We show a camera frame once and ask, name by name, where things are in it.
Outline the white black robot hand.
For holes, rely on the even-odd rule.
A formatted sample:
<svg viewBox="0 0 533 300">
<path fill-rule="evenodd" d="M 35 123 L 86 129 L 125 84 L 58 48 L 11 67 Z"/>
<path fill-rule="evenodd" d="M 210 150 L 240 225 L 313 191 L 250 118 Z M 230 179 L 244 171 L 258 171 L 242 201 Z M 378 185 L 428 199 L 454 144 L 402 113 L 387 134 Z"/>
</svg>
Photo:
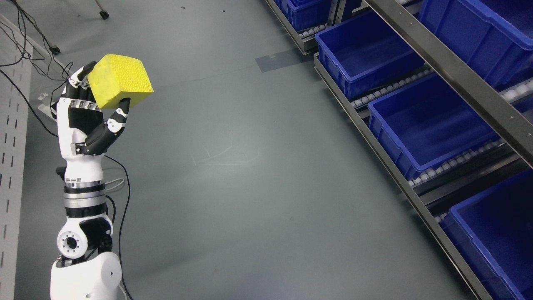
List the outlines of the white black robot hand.
<svg viewBox="0 0 533 300">
<path fill-rule="evenodd" d="M 102 184 L 102 158 L 124 131 L 131 104 L 129 97 L 123 98 L 104 120 L 87 79 L 95 65 L 90 62 L 74 72 L 53 105 L 60 152 L 67 164 L 62 177 L 68 188 Z"/>
</svg>

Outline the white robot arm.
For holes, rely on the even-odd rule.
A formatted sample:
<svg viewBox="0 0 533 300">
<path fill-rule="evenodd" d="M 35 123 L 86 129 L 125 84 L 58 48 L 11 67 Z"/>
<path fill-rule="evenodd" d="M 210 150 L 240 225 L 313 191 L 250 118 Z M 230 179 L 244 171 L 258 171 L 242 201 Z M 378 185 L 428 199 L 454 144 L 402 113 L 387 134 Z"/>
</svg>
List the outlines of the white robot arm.
<svg viewBox="0 0 533 300">
<path fill-rule="evenodd" d="M 66 221 L 56 239 L 60 255 L 51 267 L 50 298 L 116 300 L 122 267 L 112 251 L 105 184 L 67 183 L 64 200 Z"/>
</svg>

